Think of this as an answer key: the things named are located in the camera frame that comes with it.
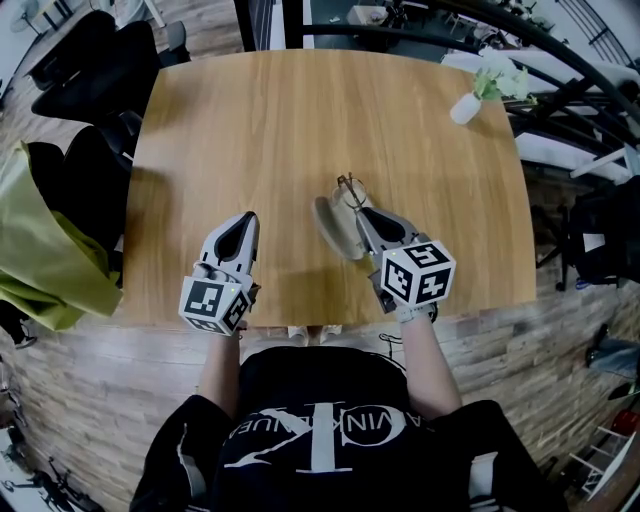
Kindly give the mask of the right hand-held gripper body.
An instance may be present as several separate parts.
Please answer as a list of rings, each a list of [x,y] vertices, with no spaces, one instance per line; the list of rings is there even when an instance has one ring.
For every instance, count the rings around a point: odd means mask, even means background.
[[[456,261],[440,241],[413,233],[409,241],[382,245],[370,254],[375,272],[369,278],[384,313],[432,305],[449,296]]]

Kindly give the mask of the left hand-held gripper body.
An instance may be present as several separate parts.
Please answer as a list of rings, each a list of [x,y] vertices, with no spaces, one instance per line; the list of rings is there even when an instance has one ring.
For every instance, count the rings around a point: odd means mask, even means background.
[[[186,276],[178,313],[197,330],[231,336],[244,327],[243,317],[251,311],[260,286],[254,282],[251,273],[238,273],[233,265],[211,266],[234,275],[238,283]]]

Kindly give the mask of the thin-rimmed eyeglasses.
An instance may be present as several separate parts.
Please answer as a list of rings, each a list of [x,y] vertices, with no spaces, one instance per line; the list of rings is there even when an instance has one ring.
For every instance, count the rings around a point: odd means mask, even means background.
[[[359,210],[372,205],[363,182],[354,177],[352,173],[338,177],[335,198],[339,205],[351,210]]]

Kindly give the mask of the person's right forearm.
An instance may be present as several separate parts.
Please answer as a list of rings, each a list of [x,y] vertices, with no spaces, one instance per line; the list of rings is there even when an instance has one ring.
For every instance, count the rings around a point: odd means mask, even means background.
[[[400,324],[412,408],[425,419],[453,413],[462,399],[428,316]]]

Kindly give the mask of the person's left hand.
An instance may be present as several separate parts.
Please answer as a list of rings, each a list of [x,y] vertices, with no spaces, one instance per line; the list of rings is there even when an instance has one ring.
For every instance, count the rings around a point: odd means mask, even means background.
[[[234,275],[219,268],[215,268],[203,261],[197,261],[193,265],[192,276],[194,278],[207,279],[215,282],[238,283],[238,280]]]

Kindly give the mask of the grey wristband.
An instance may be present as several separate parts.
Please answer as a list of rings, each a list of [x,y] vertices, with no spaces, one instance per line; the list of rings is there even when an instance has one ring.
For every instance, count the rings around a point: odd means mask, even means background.
[[[408,307],[398,306],[394,311],[395,318],[398,323],[408,323],[417,318],[427,318],[433,323],[438,316],[438,306],[436,303],[428,303],[421,306]]]

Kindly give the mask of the black office chair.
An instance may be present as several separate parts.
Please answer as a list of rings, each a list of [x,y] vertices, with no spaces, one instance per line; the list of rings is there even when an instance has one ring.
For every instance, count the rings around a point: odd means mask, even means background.
[[[560,259],[558,291],[566,290],[570,267],[585,285],[618,287],[623,280],[640,284],[640,175],[578,196],[572,207],[561,205],[557,212],[558,223],[541,207],[531,208],[531,216],[555,242],[536,267]]]
[[[112,15],[95,10],[28,72],[41,91],[31,111],[90,124],[125,111],[142,116],[159,70],[149,23],[118,29]]]
[[[27,144],[31,173],[46,205],[112,252],[124,234],[131,166],[101,131],[82,128],[63,151],[48,142]]]

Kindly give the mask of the person's black printed t-shirt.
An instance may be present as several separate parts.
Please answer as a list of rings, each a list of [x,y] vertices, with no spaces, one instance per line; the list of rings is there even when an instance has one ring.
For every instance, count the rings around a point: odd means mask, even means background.
[[[493,504],[568,512],[496,402],[425,419],[381,356],[270,348],[239,383],[236,418],[194,395],[166,420],[130,512],[471,512],[485,455]]]

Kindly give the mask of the green cloth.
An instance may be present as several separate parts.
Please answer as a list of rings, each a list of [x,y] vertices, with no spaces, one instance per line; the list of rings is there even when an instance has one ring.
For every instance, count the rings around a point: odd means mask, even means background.
[[[0,168],[0,301],[54,331],[109,317],[122,299],[112,252],[48,208],[16,144]]]

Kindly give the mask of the white flower bunch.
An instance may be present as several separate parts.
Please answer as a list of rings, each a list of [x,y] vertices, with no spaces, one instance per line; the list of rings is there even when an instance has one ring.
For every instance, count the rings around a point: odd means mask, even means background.
[[[473,94],[481,101],[502,98],[535,105],[530,93],[528,69],[519,69],[503,52],[485,47],[480,50],[481,63],[474,77]]]

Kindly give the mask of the grey bag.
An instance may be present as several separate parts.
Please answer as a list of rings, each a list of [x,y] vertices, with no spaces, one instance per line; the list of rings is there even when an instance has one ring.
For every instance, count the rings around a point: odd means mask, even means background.
[[[628,380],[640,378],[640,342],[611,337],[607,324],[600,326],[585,358],[588,368]]]

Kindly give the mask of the black tripod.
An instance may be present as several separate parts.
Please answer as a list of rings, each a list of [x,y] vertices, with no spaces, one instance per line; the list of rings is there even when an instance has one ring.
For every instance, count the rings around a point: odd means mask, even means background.
[[[51,512],[106,512],[104,507],[88,494],[73,488],[69,482],[72,472],[69,469],[63,473],[59,472],[54,461],[53,457],[48,459],[53,476],[44,470],[34,470],[23,482],[0,477],[0,489],[10,495],[15,495],[18,489],[36,490]]]

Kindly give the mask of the red box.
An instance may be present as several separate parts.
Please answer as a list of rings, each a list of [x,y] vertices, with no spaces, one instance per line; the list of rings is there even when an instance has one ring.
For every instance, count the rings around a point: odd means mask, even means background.
[[[637,430],[639,423],[639,413],[624,409],[615,416],[611,430],[622,436],[631,436]]]

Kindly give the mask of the white rack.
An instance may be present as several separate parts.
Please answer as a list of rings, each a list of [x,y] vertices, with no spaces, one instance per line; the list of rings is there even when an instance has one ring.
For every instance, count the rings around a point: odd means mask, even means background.
[[[584,448],[584,454],[569,454],[570,460],[579,465],[578,472],[585,472],[579,488],[588,501],[591,501],[614,477],[635,438],[636,432],[626,435],[597,426],[594,442]]]

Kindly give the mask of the white standing fan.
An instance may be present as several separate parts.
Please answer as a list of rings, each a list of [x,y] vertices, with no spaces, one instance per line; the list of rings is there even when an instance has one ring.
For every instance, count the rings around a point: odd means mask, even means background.
[[[19,33],[30,28],[37,36],[39,36],[40,31],[33,23],[38,12],[39,4],[37,0],[21,3],[11,18],[10,30],[13,33]]]

